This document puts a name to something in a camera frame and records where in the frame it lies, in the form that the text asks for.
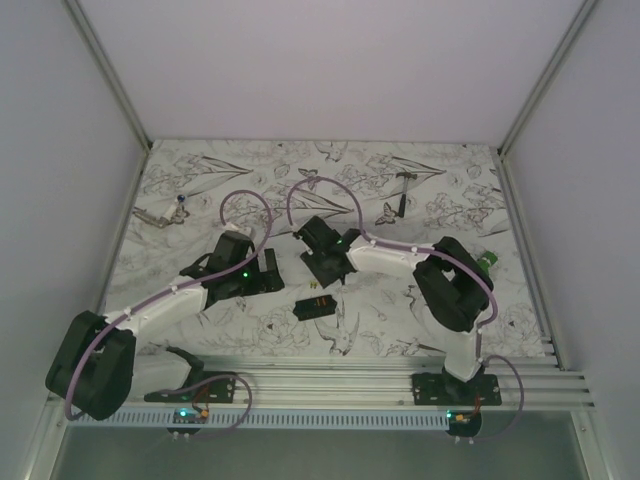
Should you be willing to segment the black fuse box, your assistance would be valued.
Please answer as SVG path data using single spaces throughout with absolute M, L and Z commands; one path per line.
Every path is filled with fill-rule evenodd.
M 333 315 L 337 302 L 331 295 L 322 295 L 295 302 L 292 313 L 299 321 L 314 320 Z

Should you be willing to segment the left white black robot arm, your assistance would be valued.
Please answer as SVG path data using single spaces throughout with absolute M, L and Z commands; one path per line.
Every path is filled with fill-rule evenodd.
M 274 250 L 228 230 L 212 252 L 141 303 L 106 315 L 79 313 L 54 357 L 45 386 L 64 400 L 65 416 L 71 421 L 84 415 L 104 420 L 129 397 L 193 401 L 204 389 L 203 361 L 179 347 L 141 359 L 141 348 L 220 301 L 283 287 Z

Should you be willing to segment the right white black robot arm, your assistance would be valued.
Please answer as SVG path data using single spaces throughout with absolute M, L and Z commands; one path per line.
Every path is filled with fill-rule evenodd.
M 340 234 L 317 216 L 295 228 L 293 235 L 306 245 L 301 259 L 324 287 L 358 272 L 413 278 L 429 310 L 424 328 L 445 354 L 445 396 L 462 405 L 477 395 L 478 317 L 486 309 L 496 314 L 497 301 L 488 274 L 458 240 L 445 236 L 435 244 L 415 245 L 357 229 Z

